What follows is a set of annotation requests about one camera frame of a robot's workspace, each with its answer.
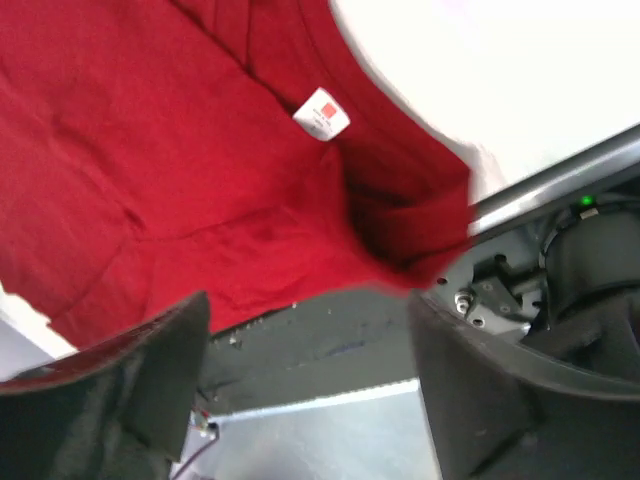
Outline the red t shirt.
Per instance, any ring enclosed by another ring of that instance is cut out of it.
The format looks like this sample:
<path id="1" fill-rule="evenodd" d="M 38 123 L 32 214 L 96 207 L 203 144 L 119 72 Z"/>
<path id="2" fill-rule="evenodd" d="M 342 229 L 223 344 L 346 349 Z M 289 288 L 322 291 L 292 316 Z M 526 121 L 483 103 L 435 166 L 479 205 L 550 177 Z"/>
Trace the red t shirt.
<path id="1" fill-rule="evenodd" d="M 428 287 L 469 187 L 324 1 L 1 5 L 1 283 L 77 347 L 196 291 L 220 331 Z"/>

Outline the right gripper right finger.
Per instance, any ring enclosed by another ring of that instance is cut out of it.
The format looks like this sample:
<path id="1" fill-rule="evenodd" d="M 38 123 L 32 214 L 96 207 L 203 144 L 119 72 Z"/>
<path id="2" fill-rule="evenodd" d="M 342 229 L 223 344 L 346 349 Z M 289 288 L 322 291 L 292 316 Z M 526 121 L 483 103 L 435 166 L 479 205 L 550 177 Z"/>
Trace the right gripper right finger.
<path id="1" fill-rule="evenodd" d="M 617 295 L 512 343 L 435 299 L 409 302 L 413 355 L 446 479 L 635 479 L 639 298 Z"/>

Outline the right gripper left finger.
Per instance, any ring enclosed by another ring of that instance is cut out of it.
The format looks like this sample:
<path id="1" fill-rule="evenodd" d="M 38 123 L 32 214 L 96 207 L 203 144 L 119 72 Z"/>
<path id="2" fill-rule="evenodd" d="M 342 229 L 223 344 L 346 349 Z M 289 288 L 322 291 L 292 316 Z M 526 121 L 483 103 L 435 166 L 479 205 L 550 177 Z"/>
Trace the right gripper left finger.
<path id="1" fill-rule="evenodd" d="M 2 382 L 2 478 L 168 478 L 187 434 L 209 320 L 199 292 Z"/>

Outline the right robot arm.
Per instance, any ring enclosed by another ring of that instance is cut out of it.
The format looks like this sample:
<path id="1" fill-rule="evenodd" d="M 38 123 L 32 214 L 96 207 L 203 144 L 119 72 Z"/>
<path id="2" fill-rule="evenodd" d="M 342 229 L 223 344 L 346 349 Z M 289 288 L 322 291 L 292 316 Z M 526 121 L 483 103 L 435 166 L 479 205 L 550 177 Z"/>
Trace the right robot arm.
<path id="1" fill-rule="evenodd" d="M 211 336 L 224 274 L 150 273 L 133 328 L 1 384 L 5 479 L 635 479 L 639 202 L 482 236 L 404 301 Z"/>

